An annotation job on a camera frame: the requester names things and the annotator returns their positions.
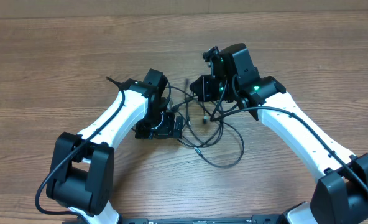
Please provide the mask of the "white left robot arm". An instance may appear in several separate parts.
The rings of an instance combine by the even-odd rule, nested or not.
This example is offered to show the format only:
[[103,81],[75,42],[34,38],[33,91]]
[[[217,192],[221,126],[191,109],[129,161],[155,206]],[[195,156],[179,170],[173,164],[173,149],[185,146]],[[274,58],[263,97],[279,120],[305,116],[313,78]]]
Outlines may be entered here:
[[119,223],[109,201],[113,189],[114,156],[121,141],[134,130],[137,139],[181,139],[184,119],[168,108],[167,77],[150,69],[144,80],[116,82],[112,105],[77,134],[56,140],[49,175],[40,189],[66,207],[77,223]]

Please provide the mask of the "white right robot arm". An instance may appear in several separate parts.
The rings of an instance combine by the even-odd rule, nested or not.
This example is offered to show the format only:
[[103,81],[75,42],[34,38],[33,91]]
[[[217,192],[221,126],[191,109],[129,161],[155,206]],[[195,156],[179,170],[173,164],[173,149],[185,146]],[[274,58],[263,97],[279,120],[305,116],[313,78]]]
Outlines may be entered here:
[[275,132],[301,159],[316,187],[309,202],[278,216],[278,223],[360,223],[368,219],[368,154],[355,155],[329,137],[274,77],[262,77],[245,44],[202,54],[211,70],[190,85],[201,102],[235,102]]

